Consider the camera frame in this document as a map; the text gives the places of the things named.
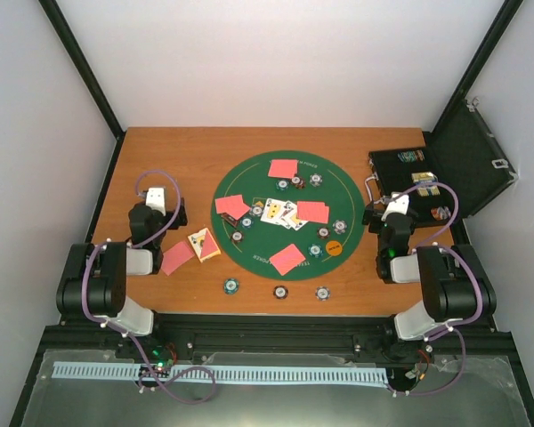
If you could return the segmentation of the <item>green 50 chip top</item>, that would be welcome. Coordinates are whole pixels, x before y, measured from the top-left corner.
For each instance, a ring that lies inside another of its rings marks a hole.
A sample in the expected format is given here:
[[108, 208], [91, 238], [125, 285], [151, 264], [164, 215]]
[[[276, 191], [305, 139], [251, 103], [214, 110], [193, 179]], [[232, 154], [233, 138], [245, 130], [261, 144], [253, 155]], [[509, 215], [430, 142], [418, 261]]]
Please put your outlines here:
[[276, 189], [279, 191], [285, 191], [289, 188], [290, 183], [288, 180], [281, 179], [276, 182]]

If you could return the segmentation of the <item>triangular all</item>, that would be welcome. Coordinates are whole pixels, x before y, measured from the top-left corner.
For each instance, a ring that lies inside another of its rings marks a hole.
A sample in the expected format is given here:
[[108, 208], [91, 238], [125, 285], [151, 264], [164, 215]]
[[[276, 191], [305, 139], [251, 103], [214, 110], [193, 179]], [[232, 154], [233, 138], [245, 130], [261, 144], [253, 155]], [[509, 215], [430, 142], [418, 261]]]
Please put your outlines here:
[[230, 224], [234, 224], [234, 225], [237, 225], [238, 224], [238, 220], [235, 219], [234, 217], [232, 217], [231, 215], [227, 214], [227, 213], [223, 213], [221, 215], [222, 219]]

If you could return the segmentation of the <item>red card top seat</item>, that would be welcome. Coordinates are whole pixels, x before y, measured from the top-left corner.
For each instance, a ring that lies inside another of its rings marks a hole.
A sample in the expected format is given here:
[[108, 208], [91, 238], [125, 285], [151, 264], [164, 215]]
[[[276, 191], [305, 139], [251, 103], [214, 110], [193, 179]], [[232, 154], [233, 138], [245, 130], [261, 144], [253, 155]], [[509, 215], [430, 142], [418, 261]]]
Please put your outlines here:
[[298, 173], [296, 159], [272, 159], [268, 176], [271, 178], [292, 179]]

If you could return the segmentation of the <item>red card seat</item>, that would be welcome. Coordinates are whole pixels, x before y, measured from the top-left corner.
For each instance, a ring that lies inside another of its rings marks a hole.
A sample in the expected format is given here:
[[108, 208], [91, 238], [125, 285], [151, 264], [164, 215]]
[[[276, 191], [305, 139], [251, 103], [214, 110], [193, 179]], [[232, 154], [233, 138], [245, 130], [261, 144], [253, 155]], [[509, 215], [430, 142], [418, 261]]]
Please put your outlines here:
[[305, 256], [295, 244], [290, 244], [271, 256], [269, 261], [280, 276], [285, 276], [304, 262]]
[[268, 176], [271, 178], [292, 179], [298, 173], [296, 159], [272, 159]]
[[242, 200], [232, 200], [224, 207], [224, 212], [239, 220], [250, 210], [250, 206]]

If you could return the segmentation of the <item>orange big blind button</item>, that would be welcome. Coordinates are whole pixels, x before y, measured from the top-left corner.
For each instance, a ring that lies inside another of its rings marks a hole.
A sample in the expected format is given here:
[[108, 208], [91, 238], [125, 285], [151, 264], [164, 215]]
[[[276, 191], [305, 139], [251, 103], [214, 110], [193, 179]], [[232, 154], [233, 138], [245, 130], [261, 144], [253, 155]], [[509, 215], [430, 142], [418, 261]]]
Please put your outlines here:
[[343, 252], [343, 245], [341, 242], [331, 240], [326, 243], [325, 250], [329, 256], [337, 257]]

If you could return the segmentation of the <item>brown 100 chip stack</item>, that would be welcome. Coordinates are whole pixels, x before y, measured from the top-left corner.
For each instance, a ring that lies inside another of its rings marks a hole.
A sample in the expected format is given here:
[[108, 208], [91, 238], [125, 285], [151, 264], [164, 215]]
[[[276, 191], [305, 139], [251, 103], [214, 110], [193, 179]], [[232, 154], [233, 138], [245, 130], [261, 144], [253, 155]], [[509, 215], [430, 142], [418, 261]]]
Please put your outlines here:
[[288, 297], [288, 289], [285, 286], [276, 286], [273, 290], [273, 295], [277, 299], [286, 299]]

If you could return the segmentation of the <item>green blue 50 chip stack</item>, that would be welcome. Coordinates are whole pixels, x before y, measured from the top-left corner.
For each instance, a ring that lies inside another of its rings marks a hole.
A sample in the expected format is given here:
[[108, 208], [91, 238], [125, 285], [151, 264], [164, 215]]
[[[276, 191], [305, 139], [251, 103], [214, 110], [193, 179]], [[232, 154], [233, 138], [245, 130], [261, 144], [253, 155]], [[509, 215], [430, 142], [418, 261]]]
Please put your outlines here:
[[227, 295], [233, 295], [239, 290], [239, 282], [235, 278], [228, 278], [224, 281], [223, 291]]

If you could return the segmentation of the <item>blue white chip stack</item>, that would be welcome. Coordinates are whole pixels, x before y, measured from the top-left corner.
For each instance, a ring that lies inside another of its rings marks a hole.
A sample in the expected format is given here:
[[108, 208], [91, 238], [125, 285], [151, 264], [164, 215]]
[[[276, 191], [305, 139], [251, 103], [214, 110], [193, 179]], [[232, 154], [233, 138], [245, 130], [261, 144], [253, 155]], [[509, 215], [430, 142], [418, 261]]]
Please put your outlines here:
[[317, 288], [315, 295], [318, 300], [326, 301], [330, 297], [330, 291], [327, 287], [320, 286]]

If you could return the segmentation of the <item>red backed card deck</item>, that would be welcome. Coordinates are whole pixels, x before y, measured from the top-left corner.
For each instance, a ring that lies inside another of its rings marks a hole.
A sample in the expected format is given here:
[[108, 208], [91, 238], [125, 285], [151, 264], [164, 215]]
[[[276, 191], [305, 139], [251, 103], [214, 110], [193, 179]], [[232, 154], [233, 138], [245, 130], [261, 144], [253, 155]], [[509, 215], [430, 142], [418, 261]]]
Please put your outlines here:
[[169, 276], [185, 262], [194, 257], [194, 252], [187, 242], [179, 242], [163, 253], [161, 270]]

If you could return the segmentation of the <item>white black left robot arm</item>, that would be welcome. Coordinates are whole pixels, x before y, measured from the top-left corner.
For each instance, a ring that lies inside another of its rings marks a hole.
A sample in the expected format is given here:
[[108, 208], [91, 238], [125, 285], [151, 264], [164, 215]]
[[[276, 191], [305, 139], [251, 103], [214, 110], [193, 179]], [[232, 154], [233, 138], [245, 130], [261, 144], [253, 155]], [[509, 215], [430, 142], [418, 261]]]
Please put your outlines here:
[[169, 230], [188, 223], [185, 201], [166, 209], [166, 190], [151, 187], [128, 212], [130, 236], [124, 241], [74, 244], [56, 292], [63, 317], [82, 317], [125, 336], [152, 334], [156, 314], [127, 295], [127, 279], [159, 273], [162, 241]]

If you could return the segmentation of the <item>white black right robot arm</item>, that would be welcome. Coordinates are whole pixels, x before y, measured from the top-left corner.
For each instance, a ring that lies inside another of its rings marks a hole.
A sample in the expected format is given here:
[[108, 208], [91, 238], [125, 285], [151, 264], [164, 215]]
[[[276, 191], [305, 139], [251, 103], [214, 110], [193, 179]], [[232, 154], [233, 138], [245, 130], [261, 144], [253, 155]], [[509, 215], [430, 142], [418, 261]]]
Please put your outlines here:
[[415, 226], [408, 203], [407, 196], [385, 209], [370, 203], [362, 217], [362, 224], [377, 235], [377, 275], [386, 284], [421, 287], [421, 300], [393, 317], [396, 337], [427, 342], [492, 316], [496, 293], [472, 246], [409, 248]]

